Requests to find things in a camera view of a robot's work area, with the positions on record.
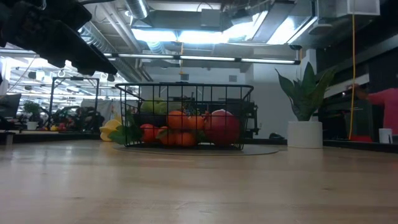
wire basket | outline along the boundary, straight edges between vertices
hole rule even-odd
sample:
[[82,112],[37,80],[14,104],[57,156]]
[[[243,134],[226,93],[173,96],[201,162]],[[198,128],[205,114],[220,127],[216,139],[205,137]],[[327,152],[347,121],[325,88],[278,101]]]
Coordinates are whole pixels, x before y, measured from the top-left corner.
[[242,150],[250,85],[120,83],[126,147]]

table surface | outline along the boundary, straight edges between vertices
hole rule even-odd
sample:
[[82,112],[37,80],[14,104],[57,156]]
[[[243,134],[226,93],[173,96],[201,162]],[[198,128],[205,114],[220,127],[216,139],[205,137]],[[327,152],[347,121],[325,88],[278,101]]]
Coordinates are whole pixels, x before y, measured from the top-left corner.
[[168,156],[101,141],[3,146],[0,223],[398,223],[398,155],[291,148]]

pomegranate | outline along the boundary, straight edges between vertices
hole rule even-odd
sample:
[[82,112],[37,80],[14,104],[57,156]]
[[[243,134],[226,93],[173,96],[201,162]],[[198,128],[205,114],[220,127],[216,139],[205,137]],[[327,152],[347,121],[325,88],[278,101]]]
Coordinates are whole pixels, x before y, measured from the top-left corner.
[[229,146],[239,139],[239,120],[230,112],[218,110],[206,118],[205,134],[216,146]]

